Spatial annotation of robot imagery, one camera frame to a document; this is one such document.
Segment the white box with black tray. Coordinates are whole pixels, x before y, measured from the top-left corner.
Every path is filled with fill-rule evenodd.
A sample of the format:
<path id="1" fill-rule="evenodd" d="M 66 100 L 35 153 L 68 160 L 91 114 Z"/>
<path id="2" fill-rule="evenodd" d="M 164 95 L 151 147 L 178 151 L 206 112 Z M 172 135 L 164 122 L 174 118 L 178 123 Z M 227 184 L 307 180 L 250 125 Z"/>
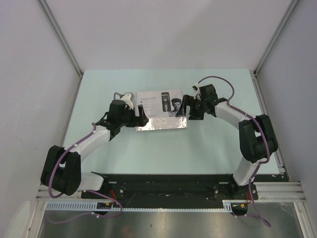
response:
<path id="1" fill-rule="evenodd" d="M 162 110 L 161 93 L 168 92 L 170 96 L 171 111 Z M 145 126 L 136 127 L 136 131 L 149 131 L 160 129 L 181 129 L 187 127 L 187 118 L 176 117 L 180 109 L 183 94 L 180 89 L 163 91 L 148 91 L 136 93 L 136 105 L 143 105 L 145 115 L 149 122 Z"/>

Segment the silver black hair clipper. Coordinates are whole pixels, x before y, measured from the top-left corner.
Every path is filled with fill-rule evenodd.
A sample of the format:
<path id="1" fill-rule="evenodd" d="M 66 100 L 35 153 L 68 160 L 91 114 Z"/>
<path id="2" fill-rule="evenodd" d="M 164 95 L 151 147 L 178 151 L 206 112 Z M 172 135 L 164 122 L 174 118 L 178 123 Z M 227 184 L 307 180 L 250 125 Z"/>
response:
<path id="1" fill-rule="evenodd" d="M 168 92 L 161 93 L 162 110 L 164 112 L 171 111 L 170 96 Z"/>

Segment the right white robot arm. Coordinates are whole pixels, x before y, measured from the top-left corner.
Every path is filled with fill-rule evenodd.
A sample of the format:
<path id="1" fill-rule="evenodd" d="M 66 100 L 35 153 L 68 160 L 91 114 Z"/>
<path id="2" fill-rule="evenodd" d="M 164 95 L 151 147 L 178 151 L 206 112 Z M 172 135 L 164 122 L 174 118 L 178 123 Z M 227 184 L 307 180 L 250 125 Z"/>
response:
<path id="1" fill-rule="evenodd" d="M 267 164 L 272 153 L 277 151 L 278 143 L 268 115 L 252 116 L 230 104 L 226 98 L 219 98 L 212 84 L 193 87 L 195 96 L 184 95 L 178 116 L 186 115 L 189 120 L 203 120 L 205 114 L 222 119 L 238 129 L 239 146 L 242 159 L 229 181 L 229 195 L 240 199 L 246 194 L 260 166 Z"/>

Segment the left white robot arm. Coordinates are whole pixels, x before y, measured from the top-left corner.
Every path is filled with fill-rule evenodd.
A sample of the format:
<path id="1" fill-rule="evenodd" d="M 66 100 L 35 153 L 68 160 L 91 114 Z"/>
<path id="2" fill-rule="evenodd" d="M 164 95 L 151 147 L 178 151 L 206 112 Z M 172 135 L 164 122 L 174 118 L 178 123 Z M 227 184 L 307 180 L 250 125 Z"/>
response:
<path id="1" fill-rule="evenodd" d="M 51 198 L 73 195 L 76 191 L 92 191 L 98 198 L 109 194 L 109 185 L 97 173 L 84 173 L 82 162 L 96 149 L 110 142 L 122 127 L 139 127 L 148 123 L 142 105 L 136 108 L 130 100 L 113 100 L 109 111 L 92 124 L 92 131 L 65 148 L 54 145 L 48 150 L 41 183 L 48 187 Z"/>

